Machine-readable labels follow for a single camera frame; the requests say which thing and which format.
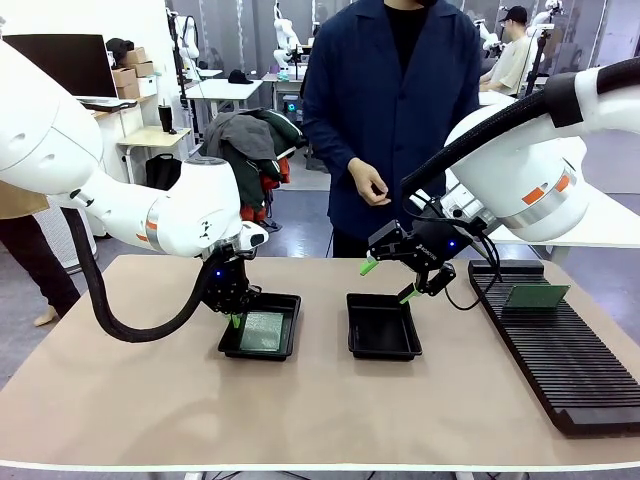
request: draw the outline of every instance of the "orange marking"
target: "orange marking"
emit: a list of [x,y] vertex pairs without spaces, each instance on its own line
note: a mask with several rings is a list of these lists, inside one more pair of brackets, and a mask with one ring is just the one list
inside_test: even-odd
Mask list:
[[543,196],[544,192],[542,189],[540,187],[536,187],[529,194],[522,197],[522,200],[524,200],[524,203],[527,205],[531,205],[540,200]]
[[563,175],[560,181],[558,182],[558,185],[556,185],[556,190],[561,192],[568,186],[569,186],[569,177],[566,175]]

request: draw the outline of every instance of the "black corrugated hose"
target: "black corrugated hose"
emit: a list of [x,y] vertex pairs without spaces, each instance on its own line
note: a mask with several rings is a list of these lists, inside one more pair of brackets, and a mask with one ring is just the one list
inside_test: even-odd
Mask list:
[[87,231],[82,217],[80,217],[80,213],[75,209],[68,208],[63,208],[62,213],[69,224],[80,266],[87,279],[89,295],[91,296],[91,303],[93,304],[93,312],[105,332],[123,342],[153,342],[172,334],[191,318],[191,315],[195,312],[200,304],[200,299],[205,293],[208,280],[214,275],[215,269],[219,266],[217,259],[211,256],[203,263],[189,299],[175,317],[157,327],[145,329],[131,328],[120,322],[109,308],[102,273],[93,258],[91,245],[87,238]]
[[[547,83],[553,81],[554,78],[551,77]],[[634,85],[640,85],[640,58],[616,63],[598,72],[597,90],[599,95]],[[403,197],[409,198],[416,190],[427,185],[436,175],[455,165],[482,145],[546,113],[549,113],[549,109],[545,102],[544,90],[500,110],[440,150],[418,170],[406,176],[402,180]]]

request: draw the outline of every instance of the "monitor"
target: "monitor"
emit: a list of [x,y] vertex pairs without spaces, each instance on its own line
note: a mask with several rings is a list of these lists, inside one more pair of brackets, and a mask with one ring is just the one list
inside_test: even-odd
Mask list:
[[71,95],[118,97],[102,35],[5,35],[3,40]]

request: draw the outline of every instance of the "black ridged rack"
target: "black ridged rack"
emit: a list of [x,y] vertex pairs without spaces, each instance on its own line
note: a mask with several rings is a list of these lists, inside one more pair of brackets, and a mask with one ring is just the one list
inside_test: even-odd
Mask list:
[[[548,285],[538,261],[502,261],[482,304],[553,424],[568,436],[640,433],[640,385],[562,301],[556,309],[506,310],[514,285]],[[469,262],[471,286],[485,290],[493,271]]]

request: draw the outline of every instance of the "cardboard box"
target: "cardboard box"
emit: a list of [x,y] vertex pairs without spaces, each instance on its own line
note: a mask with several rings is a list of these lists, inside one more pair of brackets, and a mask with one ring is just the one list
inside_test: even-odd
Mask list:
[[127,98],[129,100],[135,100],[140,98],[140,89],[138,88],[138,82],[127,85],[126,87],[116,88],[118,91],[118,98]]
[[141,97],[150,97],[158,93],[158,83],[155,75],[138,79],[138,91]]
[[143,47],[134,48],[129,50],[127,55],[122,61],[126,66],[135,65],[136,63],[145,63],[147,61],[147,54],[144,53]]
[[131,65],[131,68],[135,69],[138,78],[148,77],[156,73],[152,62],[136,63]]
[[113,70],[112,73],[116,87],[122,88],[134,83],[137,84],[136,71],[133,68],[119,68]]

